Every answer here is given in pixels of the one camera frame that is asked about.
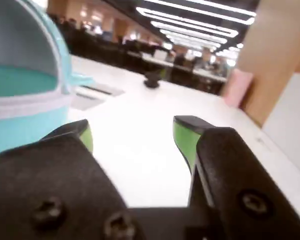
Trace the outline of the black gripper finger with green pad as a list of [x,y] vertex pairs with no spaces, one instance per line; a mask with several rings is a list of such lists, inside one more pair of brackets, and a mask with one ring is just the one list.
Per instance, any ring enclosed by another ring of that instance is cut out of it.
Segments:
[[192,115],[173,139],[229,240],[300,240],[300,217],[238,132]]
[[0,240],[138,240],[140,229],[81,140],[87,120],[0,153]]

